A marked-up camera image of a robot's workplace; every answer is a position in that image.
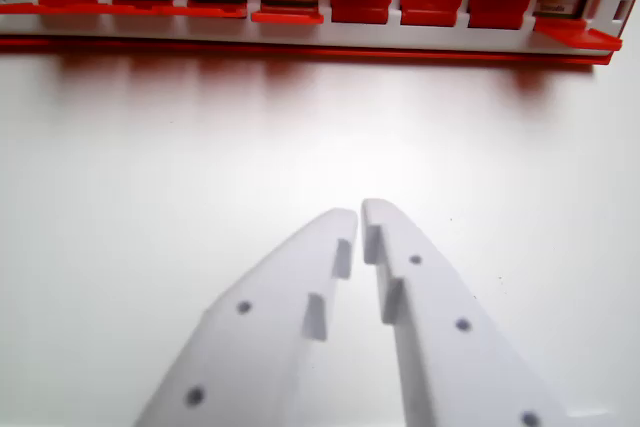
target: screw hole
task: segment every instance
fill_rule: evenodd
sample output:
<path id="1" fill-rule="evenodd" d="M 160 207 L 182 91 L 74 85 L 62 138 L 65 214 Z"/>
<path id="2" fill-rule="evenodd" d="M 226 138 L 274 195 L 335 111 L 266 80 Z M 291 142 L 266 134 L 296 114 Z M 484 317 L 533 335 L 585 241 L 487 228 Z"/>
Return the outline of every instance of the screw hole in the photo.
<path id="1" fill-rule="evenodd" d="M 251 307 L 253 307 L 251 305 L 251 302 L 247 301 L 247 300 L 243 300 L 242 302 L 240 302 L 238 304 L 238 306 L 236 307 L 238 309 L 238 313 L 240 315 L 244 315 L 247 312 L 249 312 L 251 310 Z"/>
<path id="2" fill-rule="evenodd" d="M 202 387 L 192 387 L 189 389 L 189 392 L 187 392 L 184 400 L 189 407 L 200 405 L 204 400 L 204 389 Z"/>
<path id="3" fill-rule="evenodd" d="M 471 322 L 462 317 L 456 321 L 456 328 L 462 332 L 469 332 L 471 330 Z"/>
<path id="4" fill-rule="evenodd" d="M 527 427 L 539 427 L 540 418 L 534 412 L 525 412 L 522 414 L 522 423 Z"/>

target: white table surface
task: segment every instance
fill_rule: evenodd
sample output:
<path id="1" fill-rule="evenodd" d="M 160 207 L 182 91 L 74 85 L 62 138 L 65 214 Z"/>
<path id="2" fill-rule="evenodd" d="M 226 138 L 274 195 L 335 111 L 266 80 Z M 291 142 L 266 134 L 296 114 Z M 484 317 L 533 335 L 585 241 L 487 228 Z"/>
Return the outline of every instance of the white table surface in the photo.
<path id="1" fill-rule="evenodd" d="M 201 312 L 334 206 L 405 210 L 571 410 L 640 425 L 640 13 L 610 66 L 0 56 L 0 424 L 133 423 Z M 401 425 L 356 252 L 309 425 Z"/>

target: red base tray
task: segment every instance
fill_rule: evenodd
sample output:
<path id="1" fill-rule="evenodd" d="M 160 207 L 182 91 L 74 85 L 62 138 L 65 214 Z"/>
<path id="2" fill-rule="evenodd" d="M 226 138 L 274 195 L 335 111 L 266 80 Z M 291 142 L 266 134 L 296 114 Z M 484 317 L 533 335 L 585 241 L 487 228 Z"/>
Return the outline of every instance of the red base tray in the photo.
<path id="1" fill-rule="evenodd" d="M 94 51 L 150 51 L 150 52 L 234 52 L 288 54 L 312 57 L 349 57 L 400 60 L 476 60 L 476 61 L 534 61 L 547 63 L 607 65 L 613 53 L 604 56 L 512 54 L 493 52 L 465 52 L 446 50 L 374 49 L 356 47 L 320 47 L 311 45 L 246 44 L 202 42 L 188 40 L 114 39 L 103 37 L 63 36 L 3 36 L 0 54 L 59 52 L 62 50 Z"/>

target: small black dot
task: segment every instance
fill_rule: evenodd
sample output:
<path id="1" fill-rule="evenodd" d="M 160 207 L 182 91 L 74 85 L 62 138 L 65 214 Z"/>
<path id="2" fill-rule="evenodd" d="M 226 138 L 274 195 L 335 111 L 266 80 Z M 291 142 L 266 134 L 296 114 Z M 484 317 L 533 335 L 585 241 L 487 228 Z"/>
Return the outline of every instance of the small black dot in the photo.
<path id="1" fill-rule="evenodd" d="M 204 400 L 204 389 L 202 387 L 192 387 L 187 392 L 187 396 L 185 397 L 185 403 L 189 407 L 196 407 L 200 405 Z"/>
<path id="2" fill-rule="evenodd" d="M 542 425 L 540 419 L 534 412 L 525 412 L 522 414 L 522 423 L 527 427 L 539 427 Z"/>
<path id="3" fill-rule="evenodd" d="M 251 305 L 251 302 L 247 300 L 243 300 L 238 304 L 236 308 L 238 309 L 238 313 L 240 313 L 241 315 L 244 315 L 251 310 L 251 307 L 253 307 Z"/>
<path id="4" fill-rule="evenodd" d="M 468 332 L 471 330 L 471 322 L 462 317 L 456 321 L 456 327 L 458 328 L 458 330 Z"/>

